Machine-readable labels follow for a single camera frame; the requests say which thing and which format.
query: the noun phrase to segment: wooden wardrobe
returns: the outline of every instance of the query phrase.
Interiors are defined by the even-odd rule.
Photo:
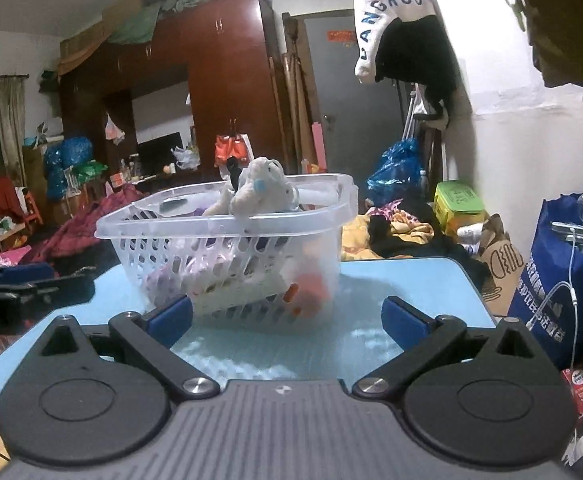
[[[150,43],[103,43],[60,80],[65,136],[87,136],[94,157],[116,173],[120,158],[138,151],[132,99],[185,80],[200,151],[192,182],[219,178],[216,136],[231,132],[249,134],[256,156],[290,165],[287,92],[265,0],[213,0],[160,20]],[[104,136],[107,113],[126,133],[117,146]]]

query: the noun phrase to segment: white hoodie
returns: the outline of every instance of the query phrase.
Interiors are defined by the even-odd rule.
[[[429,0],[353,0],[353,17],[361,56],[356,63],[356,76],[361,83],[374,83],[376,53],[382,33],[394,19],[415,22],[435,14]]]

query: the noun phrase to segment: blue table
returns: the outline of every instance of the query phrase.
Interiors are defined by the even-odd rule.
[[[103,324],[145,304],[116,266],[95,282],[90,303],[59,309],[0,356],[0,391],[53,318],[71,314],[81,324]],[[453,314],[469,326],[494,322],[462,267],[447,258],[374,260],[341,264],[331,323],[304,335],[277,335],[192,327],[172,351],[224,387],[229,379],[340,378],[348,387],[397,356],[401,349],[382,329],[380,308],[396,295],[435,317]]]

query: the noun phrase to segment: gray door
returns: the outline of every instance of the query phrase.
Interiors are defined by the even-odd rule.
[[[342,40],[343,31],[355,31],[353,13],[306,18],[304,22],[318,91],[327,170],[353,176],[362,202],[367,179],[376,169],[380,155],[402,137],[401,99],[406,113],[405,92],[399,92],[390,79],[363,85],[356,78],[358,44]]]

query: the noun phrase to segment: orange stool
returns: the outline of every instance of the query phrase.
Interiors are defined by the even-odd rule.
[[[31,194],[31,191],[27,191],[25,194],[24,203],[27,205],[28,211],[28,215],[24,218],[24,223],[27,225],[29,234],[33,234],[30,222],[37,221],[39,225],[44,225],[44,222],[42,221],[42,216],[40,216],[40,211],[38,211],[38,206],[36,206],[36,201]]]

